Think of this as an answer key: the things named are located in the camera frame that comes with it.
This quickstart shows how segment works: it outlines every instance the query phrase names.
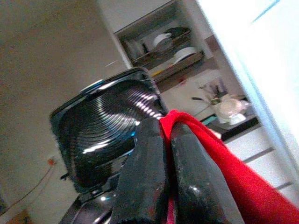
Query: beige wall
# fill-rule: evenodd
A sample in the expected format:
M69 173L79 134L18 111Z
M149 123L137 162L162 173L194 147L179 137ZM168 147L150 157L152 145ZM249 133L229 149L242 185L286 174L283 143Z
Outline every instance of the beige wall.
M50 113L87 85L126 67L91 1L80 1L12 39L0 55L0 186L10 205L46 173L49 156L58 154ZM57 223L77 196L70 181L59 180L65 172L59 161L49 185L28 208L35 224Z

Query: cabinet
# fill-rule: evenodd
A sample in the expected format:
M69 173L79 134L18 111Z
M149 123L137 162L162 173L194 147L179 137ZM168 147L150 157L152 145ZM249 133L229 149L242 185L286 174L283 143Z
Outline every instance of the cabinet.
M170 0L98 0L98 4L112 31L115 33L169 1Z

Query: red towel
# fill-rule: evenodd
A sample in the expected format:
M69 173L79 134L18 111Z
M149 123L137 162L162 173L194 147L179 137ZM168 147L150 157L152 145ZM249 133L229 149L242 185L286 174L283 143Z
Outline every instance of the red towel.
M231 154L223 142L194 117L172 110L160 122L168 149L173 125L182 122L190 127L222 171L246 224L299 224L299 210ZM169 201L167 224L174 222L171 210L173 202Z

